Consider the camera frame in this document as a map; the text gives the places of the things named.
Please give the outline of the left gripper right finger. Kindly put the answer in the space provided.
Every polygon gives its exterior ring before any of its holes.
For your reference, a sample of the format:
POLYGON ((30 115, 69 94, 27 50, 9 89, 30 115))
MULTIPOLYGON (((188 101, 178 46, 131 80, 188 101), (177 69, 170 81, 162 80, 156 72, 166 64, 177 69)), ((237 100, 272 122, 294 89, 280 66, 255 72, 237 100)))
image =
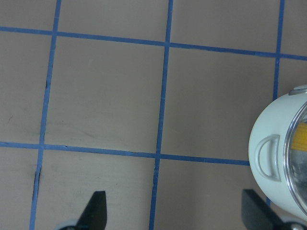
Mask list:
POLYGON ((241 219, 247 230, 281 230, 284 224, 252 189, 242 191, 241 219))

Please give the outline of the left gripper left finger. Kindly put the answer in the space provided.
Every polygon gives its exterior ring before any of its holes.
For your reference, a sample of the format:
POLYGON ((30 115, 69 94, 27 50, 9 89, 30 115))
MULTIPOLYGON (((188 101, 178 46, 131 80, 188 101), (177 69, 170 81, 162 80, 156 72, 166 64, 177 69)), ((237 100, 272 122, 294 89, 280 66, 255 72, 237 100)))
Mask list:
POLYGON ((77 230, 106 228, 106 192, 95 191, 76 223, 77 230))

